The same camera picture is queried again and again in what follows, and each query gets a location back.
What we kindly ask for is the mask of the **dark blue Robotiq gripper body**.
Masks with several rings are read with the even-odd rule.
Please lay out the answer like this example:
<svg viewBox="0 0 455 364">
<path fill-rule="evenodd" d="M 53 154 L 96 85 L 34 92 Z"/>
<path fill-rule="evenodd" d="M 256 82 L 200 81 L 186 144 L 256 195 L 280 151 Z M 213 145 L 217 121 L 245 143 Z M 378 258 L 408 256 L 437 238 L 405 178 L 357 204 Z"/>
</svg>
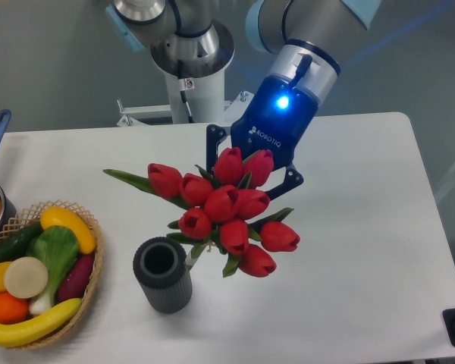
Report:
<svg viewBox="0 0 455 364">
<path fill-rule="evenodd" d="M 266 77 L 241 118 L 231 126 L 231 145 L 244 158 L 265 149 L 276 167 L 289 165 L 318 111 L 317 101 L 277 77 Z"/>
</svg>

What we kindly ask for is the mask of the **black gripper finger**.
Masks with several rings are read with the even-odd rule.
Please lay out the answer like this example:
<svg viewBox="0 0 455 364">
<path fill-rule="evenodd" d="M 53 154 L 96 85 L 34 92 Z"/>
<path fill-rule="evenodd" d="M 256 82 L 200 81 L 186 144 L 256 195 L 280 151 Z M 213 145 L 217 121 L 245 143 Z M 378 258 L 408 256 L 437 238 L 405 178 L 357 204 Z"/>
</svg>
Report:
<svg viewBox="0 0 455 364">
<path fill-rule="evenodd" d="M 218 147 L 228 137 L 228 127 L 209 124 L 206 127 L 206 170 L 213 171 L 218 159 Z"/>
<path fill-rule="evenodd" d="M 278 184 L 276 187 L 273 187 L 266 192 L 270 200 L 275 200 L 280 196 L 283 196 L 285 193 L 294 190 L 301 184 L 303 184 L 304 178 L 293 163 L 285 167 L 285 174 L 283 181 Z"/>
</svg>

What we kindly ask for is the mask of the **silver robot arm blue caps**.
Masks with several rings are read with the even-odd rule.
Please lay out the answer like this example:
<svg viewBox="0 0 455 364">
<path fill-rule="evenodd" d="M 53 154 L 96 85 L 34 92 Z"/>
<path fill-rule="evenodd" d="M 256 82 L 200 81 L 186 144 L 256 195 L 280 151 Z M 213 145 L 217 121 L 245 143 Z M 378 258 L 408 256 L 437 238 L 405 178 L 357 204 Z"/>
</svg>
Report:
<svg viewBox="0 0 455 364">
<path fill-rule="evenodd" d="M 275 61 L 238 120 L 224 118 L 224 72 L 234 58 L 229 29 L 204 1 L 113 1 L 111 27 L 134 52 L 148 49 L 168 88 L 175 124 L 207 123 L 206 167 L 230 139 L 243 156 L 269 149 L 284 181 L 275 199 L 298 187 L 295 148 L 380 8 L 378 1 L 257 1 L 246 15 L 250 44 Z"/>
</svg>

